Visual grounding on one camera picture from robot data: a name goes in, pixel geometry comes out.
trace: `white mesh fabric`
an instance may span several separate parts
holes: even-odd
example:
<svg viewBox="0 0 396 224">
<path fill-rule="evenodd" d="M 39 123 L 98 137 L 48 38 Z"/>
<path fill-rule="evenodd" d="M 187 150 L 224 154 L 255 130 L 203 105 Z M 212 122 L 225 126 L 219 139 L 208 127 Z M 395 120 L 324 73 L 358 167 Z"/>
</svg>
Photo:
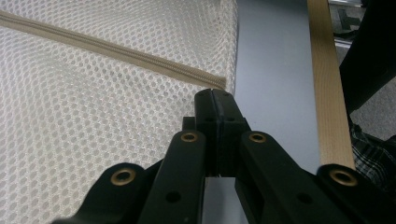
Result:
<svg viewBox="0 0 396 224">
<path fill-rule="evenodd" d="M 0 27 L 0 223 L 73 215 L 108 167 L 161 159 L 203 88 Z"/>
<path fill-rule="evenodd" d="M 227 77 L 233 92 L 234 0 L 12 0 L 1 9 Z"/>
</svg>

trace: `black mechanism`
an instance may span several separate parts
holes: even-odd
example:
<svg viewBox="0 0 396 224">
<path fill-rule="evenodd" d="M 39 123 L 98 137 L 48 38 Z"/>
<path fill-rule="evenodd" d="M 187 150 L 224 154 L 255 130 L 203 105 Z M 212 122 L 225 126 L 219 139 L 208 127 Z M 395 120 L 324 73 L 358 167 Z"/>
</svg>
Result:
<svg viewBox="0 0 396 224">
<path fill-rule="evenodd" d="M 250 224 L 396 223 L 395 204 L 341 165 L 301 169 L 267 133 L 252 132 L 230 93 L 200 91 L 162 161 L 107 169 L 78 212 L 54 224 L 201 223 L 206 176 L 234 176 Z"/>
</svg>

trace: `zipper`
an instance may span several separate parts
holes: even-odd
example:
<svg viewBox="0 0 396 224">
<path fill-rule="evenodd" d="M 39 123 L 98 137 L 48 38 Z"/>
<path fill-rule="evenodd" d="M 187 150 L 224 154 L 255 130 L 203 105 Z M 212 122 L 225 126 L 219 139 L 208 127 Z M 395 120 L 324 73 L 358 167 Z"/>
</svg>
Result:
<svg viewBox="0 0 396 224">
<path fill-rule="evenodd" d="M 105 56 L 140 66 L 151 71 L 175 78 L 180 81 L 225 90 L 225 77 L 218 77 L 203 70 L 175 63 L 161 57 L 153 56 L 138 50 L 128 49 L 108 41 L 68 31 L 39 21 L 25 19 L 0 10 L 0 25 L 37 35 L 53 41 L 103 54 Z"/>
</svg>

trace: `metal grommet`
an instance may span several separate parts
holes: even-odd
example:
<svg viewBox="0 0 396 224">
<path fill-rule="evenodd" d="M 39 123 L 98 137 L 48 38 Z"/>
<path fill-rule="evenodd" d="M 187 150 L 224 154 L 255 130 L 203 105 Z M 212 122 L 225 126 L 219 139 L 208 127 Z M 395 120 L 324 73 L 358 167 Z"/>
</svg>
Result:
<svg viewBox="0 0 396 224">
<path fill-rule="evenodd" d="M 358 185 L 358 179 L 347 171 L 331 170 L 330 177 L 340 185 L 348 187 L 354 187 Z"/>
<path fill-rule="evenodd" d="M 198 139 L 198 135 L 196 133 L 184 133 L 181 135 L 181 140 L 184 142 L 195 142 Z"/>
<path fill-rule="evenodd" d="M 248 139 L 256 143 L 264 143 L 267 140 L 265 135 L 262 133 L 253 133 L 248 137 Z"/>
<path fill-rule="evenodd" d="M 136 177 L 136 171 L 130 168 L 122 168 L 111 176 L 111 183 L 115 186 L 124 186 Z"/>
</svg>

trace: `wooden edge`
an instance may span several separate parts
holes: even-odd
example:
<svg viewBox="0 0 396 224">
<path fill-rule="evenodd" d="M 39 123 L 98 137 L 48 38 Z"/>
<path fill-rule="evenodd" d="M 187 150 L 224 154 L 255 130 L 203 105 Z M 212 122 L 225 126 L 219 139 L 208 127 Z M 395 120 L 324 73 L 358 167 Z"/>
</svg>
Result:
<svg viewBox="0 0 396 224">
<path fill-rule="evenodd" d="M 307 0 L 321 164 L 355 169 L 327 0 Z"/>
</svg>

